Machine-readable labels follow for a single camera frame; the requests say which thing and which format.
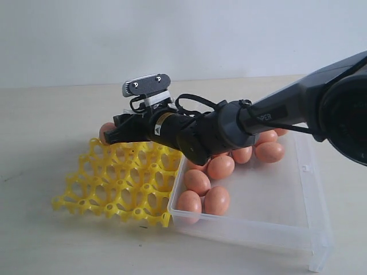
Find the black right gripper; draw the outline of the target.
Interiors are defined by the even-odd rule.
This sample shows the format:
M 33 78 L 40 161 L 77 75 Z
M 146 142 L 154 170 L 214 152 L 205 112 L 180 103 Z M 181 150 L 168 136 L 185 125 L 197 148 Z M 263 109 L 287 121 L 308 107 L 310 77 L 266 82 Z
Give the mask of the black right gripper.
M 173 111 L 122 114 L 114 117 L 115 129 L 105 133 L 108 144 L 152 141 L 179 151 L 198 146 L 194 118 Z

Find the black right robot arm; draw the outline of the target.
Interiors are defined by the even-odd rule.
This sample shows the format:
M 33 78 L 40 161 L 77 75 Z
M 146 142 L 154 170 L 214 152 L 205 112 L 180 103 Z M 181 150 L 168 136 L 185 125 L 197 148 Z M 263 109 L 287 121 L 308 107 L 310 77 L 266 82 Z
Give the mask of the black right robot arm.
M 190 111 L 169 93 L 170 77 L 151 74 L 126 81 L 124 97 L 139 107 L 114 117 L 108 144 L 152 141 L 181 151 L 196 165 L 254 145 L 262 132 L 280 128 L 327 140 L 348 159 L 366 165 L 366 53 L 316 70 L 253 103 L 214 103 L 182 94 L 210 108 Z

